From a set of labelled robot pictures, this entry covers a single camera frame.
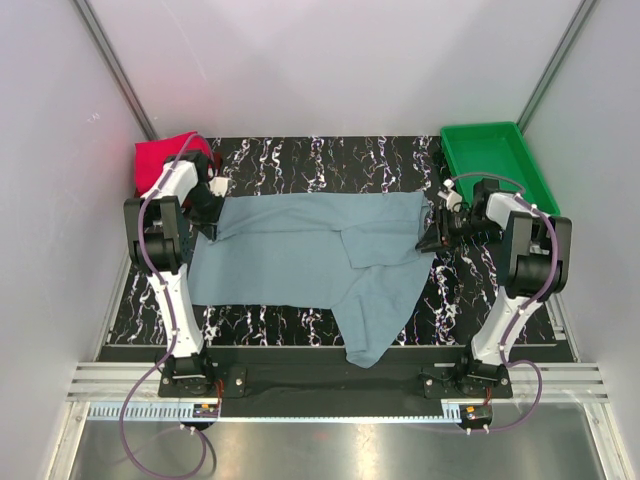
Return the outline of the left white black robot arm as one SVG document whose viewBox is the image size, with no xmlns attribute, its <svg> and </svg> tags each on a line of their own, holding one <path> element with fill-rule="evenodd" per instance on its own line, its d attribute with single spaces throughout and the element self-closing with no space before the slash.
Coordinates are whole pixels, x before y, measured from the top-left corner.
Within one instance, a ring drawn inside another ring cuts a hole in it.
<svg viewBox="0 0 640 480">
<path fill-rule="evenodd" d="M 215 172 L 216 162 L 201 151 L 169 156 L 151 189 L 123 206 L 130 259 L 147 277 L 165 329 L 166 353 L 158 360 L 162 397 L 206 396 L 215 390 L 215 367 L 188 289 L 189 224 L 208 240 L 217 236 L 228 180 L 212 187 Z"/>
</svg>

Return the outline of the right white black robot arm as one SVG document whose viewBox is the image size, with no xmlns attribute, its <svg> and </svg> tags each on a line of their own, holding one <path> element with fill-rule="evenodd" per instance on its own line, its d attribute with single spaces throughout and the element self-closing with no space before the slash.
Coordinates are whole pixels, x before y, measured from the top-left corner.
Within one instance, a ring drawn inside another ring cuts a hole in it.
<svg viewBox="0 0 640 480">
<path fill-rule="evenodd" d="M 498 175 L 476 179 L 470 202 L 454 180 L 445 180 L 434 221 L 416 245 L 421 253 L 444 253 L 475 233 L 501 234 L 498 292 L 487 319 L 454 366 L 426 382 L 471 398 L 508 387 L 510 354 L 522 329 L 567 283 L 572 238 L 571 220 L 528 202 L 520 184 L 507 191 Z"/>
</svg>

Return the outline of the grey blue t shirt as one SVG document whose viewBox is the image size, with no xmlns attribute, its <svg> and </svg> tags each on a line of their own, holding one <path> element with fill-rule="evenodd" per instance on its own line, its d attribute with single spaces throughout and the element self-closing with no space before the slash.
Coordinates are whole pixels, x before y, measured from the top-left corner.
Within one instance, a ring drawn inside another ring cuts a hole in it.
<svg viewBox="0 0 640 480">
<path fill-rule="evenodd" d="M 229 198 L 215 240 L 196 241 L 191 301 L 328 310 L 347 361 L 370 368 L 426 285 L 434 257 L 416 246 L 430 213 L 420 191 Z"/>
</svg>

